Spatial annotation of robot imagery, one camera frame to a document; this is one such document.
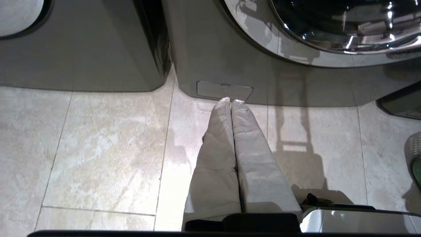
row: tile floor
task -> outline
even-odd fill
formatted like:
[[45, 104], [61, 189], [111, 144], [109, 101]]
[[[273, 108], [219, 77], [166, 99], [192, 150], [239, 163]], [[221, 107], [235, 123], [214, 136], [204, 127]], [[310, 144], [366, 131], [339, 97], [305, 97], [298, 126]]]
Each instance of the tile floor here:
[[[171, 71], [147, 93], [0, 87], [0, 230], [180, 230], [215, 101]], [[354, 108], [250, 105], [298, 201], [421, 213], [404, 154], [421, 121]]]

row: black object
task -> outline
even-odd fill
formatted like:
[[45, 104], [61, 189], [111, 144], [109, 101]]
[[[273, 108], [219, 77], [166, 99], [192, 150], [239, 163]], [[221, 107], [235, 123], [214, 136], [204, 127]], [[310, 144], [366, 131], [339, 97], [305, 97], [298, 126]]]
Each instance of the black object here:
[[329, 208], [338, 208], [342, 210], [343, 209], [375, 210], [374, 207], [367, 206], [367, 205], [334, 203], [328, 199], [317, 198], [315, 195], [311, 193], [307, 194], [307, 198], [303, 201], [301, 208], [303, 208], [303, 206], [329, 207]]
[[356, 237], [400, 237], [414, 236], [413, 234], [326, 234], [326, 233], [226, 233], [226, 232], [142, 232], [142, 231], [37, 231], [28, 235], [28, 237], [319, 237], [319, 236], [356, 236]]
[[380, 98], [377, 105], [392, 115], [421, 119], [421, 81]]
[[186, 223], [187, 232], [301, 233], [292, 213], [238, 213], [222, 221], [194, 220]]

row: grout line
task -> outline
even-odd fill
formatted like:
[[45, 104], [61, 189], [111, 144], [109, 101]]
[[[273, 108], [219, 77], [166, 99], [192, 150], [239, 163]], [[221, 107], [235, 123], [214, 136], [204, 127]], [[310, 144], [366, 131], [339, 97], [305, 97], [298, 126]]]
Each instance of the grout line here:
[[160, 178], [159, 178], [159, 188], [158, 188], [158, 198], [157, 198], [157, 208], [155, 209], [155, 221], [154, 221], [154, 231], [155, 231], [155, 223], [156, 223], [156, 214], [158, 211], [158, 204], [159, 204], [159, 194], [161, 191], [161, 183], [162, 183], [162, 171], [164, 170], [164, 159], [165, 159], [165, 149], [167, 148], [167, 138], [168, 138], [168, 128], [170, 127], [170, 117], [171, 117], [171, 108], [173, 107], [173, 97], [174, 97], [174, 88], [176, 86], [176, 78], [174, 78], [174, 84], [173, 84], [173, 91], [171, 93], [171, 100], [170, 100], [170, 111], [168, 113], [168, 123], [167, 123], [167, 132], [165, 134], [165, 143], [164, 143], [164, 153], [162, 155], [162, 165], [161, 165], [161, 174], [160, 174]]
[[48, 180], [47, 180], [47, 186], [45, 186], [44, 196], [43, 196], [43, 200], [42, 200], [42, 202], [41, 202], [40, 211], [38, 212], [37, 222], [35, 223], [35, 228], [34, 228], [34, 231], [37, 229], [38, 221], [40, 220], [41, 209], [42, 209], [42, 207], [43, 207], [43, 203], [44, 203], [45, 195], [47, 194], [48, 183], [50, 183], [50, 178], [51, 178], [51, 173], [53, 172], [54, 163], [56, 162], [57, 151], [59, 150], [59, 145], [60, 145], [60, 141], [61, 141], [61, 136], [63, 135], [64, 126], [66, 125], [67, 115], [69, 114], [69, 108], [70, 108], [70, 103], [72, 102], [72, 98], [73, 98], [73, 92], [72, 92], [72, 94], [70, 95], [69, 105], [67, 106], [66, 116], [64, 117], [63, 127], [61, 128], [61, 133], [60, 133], [59, 142], [57, 143], [56, 153], [55, 153], [55, 155], [54, 155], [53, 164], [51, 165], [50, 175], [48, 176]]
[[45, 207], [45, 208], [55, 208], [55, 209], [60, 209], [60, 210], [93, 211], [93, 212], [104, 212], [104, 213], [114, 213], [114, 214], [155, 216], [154, 214], [142, 214], [142, 213], [133, 213], [133, 212], [119, 212], [119, 211], [99, 210], [99, 209], [86, 209], [86, 208], [73, 208], [73, 207], [54, 207], [54, 206], [44, 206], [44, 205], [42, 207]]
[[368, 195], [367, 195], [367, 180], [365, 178], [365, 164], [364, 164], [364, 153], [362, 152], [362, 137], [361, 137], [361, 122], [360, 122], [360, 108], [357, 106], [357, 115], [358, 115], [358, 128], [360, 129], [360, 148], [361, 148], [361, 158], [362, 158], [362, 170], [364, 171], [364, 187], [365, 187], [365, 200], [368, 205]]
[[266, 105], [266, 142], [269, 139], [269, 105]]

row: dryer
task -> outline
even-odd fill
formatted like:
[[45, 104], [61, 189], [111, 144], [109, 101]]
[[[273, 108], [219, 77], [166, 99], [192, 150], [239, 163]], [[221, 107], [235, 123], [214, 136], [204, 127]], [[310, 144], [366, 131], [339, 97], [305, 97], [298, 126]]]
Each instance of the dryer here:
[[179, 87], [192, 97], [333, 107], [420, 81], [417, 1], [354, 2], [163, 0]]
[[144, 92], [163, 85], [160, 1], [0, 0], [0, 85]]

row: front-loading washer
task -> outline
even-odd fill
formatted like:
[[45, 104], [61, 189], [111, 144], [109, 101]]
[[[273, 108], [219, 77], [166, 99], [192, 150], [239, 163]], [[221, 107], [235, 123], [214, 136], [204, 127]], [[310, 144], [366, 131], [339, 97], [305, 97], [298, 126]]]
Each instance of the front-loading washer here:
[[163, 0], [163, 6], [179, 87], [192, 97], [356, 106], [421, 80], [416, 1]]

